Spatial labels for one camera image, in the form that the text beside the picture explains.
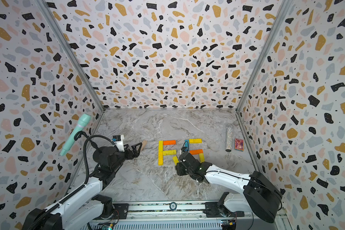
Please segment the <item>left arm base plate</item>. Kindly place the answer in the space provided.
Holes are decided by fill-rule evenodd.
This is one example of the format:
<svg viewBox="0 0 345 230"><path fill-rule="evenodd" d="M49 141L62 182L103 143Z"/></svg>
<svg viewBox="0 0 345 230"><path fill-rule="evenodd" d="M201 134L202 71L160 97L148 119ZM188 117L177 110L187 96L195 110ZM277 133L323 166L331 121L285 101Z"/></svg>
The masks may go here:
<svg viewBox="0 0 345 230"><path fill-rule="evenodd" d="M128 203L117 203L117 204L109 203L109 204L104 204L103 208L104 209L101 215L102 219L120 220L120 219L127 218L129 204Z"/></svg>

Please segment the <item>yellow block scuffed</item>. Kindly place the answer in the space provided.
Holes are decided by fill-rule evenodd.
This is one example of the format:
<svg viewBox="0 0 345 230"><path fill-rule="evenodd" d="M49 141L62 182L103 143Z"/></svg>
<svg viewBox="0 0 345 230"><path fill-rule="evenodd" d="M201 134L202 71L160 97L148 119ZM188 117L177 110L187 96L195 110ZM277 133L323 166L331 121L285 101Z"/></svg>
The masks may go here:
<svg viewBox="0 0 345 230"><path fill-rule="evenodd" d="M201 144L202 139L189 139L190 144Z"/></svg>

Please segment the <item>yellow block lowest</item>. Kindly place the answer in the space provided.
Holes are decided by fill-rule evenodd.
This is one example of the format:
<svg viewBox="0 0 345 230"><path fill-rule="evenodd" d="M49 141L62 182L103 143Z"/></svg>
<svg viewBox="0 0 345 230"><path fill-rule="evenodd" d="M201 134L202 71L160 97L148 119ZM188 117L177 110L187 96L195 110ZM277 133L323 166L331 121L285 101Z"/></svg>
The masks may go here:
<svg viewBox="0 0 345 230"><path fill-rule="evenodd" d="M159 145L158 145L158 152L163 152L163 141L159 141Z"/></svg>

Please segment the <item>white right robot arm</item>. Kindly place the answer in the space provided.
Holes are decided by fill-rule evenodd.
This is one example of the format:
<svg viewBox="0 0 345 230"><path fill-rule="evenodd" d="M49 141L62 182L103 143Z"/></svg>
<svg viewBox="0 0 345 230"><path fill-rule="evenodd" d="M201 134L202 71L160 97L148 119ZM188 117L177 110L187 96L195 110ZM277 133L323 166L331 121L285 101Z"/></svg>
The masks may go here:
<svg viewBox="0 0 345 230"><path fill-rule="evenodd" d="M243 202L235 201L229 192L223 193L214 212L210 215L229 217L237 211L252 212L267 223L274 223L282 208L282 193L259 171L243 174L221 169L208 162L197 160L186 147L175 166L179 176L188 175L194 181L223 186L244 196Z"/></svg>

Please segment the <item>orange block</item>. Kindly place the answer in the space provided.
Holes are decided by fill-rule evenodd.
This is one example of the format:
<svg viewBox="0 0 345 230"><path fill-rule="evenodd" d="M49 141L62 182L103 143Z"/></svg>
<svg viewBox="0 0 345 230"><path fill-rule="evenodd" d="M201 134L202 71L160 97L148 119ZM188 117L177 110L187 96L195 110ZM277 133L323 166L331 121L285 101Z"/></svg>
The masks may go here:
<svg viewBox="0 0 345 230"><path fill-rule="evenodd" d="M192 155L203 154L203 150L202 150L202 149L190 150L189 152L190 152L190 154L192 154Z"/></svg>
<svg viewBox="0 0 345 230"><path fill-rule="evenodd" d="M176 140L164 140L163 141L163 145L175 145L176 144Z"/></svg>

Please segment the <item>natural wood block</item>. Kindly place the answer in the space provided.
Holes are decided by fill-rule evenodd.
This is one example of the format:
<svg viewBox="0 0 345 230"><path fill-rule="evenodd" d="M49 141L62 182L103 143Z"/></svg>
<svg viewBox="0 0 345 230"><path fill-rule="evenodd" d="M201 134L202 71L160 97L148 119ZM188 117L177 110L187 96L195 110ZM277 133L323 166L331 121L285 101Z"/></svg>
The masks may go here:
<svg viewBox="0 0 345 230"><path fill-rule="evenodd" d="M144 141L142 142L142 147L141 147L141 150L143 150L143 149L146 147L146 145L147 145L147 141L146 141L146 140L144 140Z"/></svg>

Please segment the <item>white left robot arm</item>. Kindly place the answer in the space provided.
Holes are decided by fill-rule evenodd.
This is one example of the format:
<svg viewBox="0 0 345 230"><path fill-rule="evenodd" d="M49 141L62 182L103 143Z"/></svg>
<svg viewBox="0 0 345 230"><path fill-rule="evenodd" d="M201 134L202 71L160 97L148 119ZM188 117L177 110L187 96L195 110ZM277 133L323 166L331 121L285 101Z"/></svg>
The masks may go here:
<svg viewBox="0 0 345 230"><path fill-rule="evenodd" d="M99 147L97 163L88 180L45 209L34 209L25 219L24 230L78 230L93 219L117 218L113 199L102 195L126 160L139 157L143 143Z"/></svg>

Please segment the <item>yellow-green block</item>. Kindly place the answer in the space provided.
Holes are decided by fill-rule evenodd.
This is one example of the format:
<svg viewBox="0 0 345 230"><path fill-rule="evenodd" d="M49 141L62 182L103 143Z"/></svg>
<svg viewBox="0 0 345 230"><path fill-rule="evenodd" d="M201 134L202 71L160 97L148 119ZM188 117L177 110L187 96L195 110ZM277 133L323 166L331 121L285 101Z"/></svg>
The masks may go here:
<svg viewBox="0 0 345 230"><path fill-rule="evenodd" d="M198 156L199 156L200 163L203 163L205 161L204 153L200 153Z"/></svg>

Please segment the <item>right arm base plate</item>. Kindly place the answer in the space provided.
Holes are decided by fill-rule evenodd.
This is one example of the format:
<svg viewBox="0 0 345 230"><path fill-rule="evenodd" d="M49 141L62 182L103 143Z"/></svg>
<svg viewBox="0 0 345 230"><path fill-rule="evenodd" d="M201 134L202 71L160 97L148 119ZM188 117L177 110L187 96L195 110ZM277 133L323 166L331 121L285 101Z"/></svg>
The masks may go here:
<svg viewBox="0 0 345 230"><path fill-rule="evenodd" d="M223 205L219 205L218 202L206 202L203 213L208 218L235 218L245 216L243 211L230 212Z"/></svg>

